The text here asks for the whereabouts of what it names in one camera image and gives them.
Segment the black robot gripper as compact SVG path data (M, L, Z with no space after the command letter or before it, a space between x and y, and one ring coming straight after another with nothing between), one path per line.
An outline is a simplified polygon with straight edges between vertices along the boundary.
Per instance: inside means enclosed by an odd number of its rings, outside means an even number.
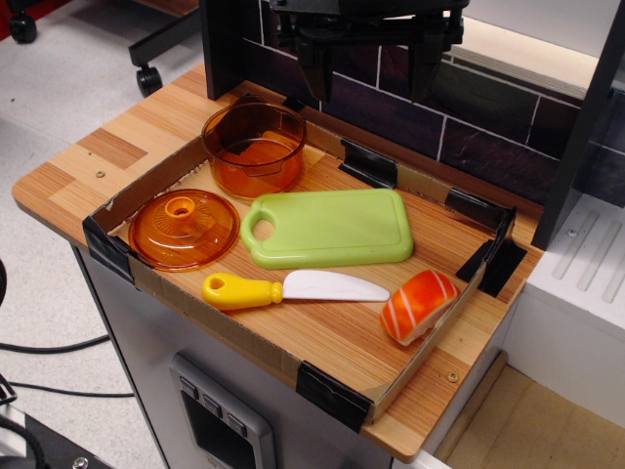
M334 47L408 46L410 100L427 96L444 52L462 42L468 1L271 1L278 38L297 53L311 95L332 96Z

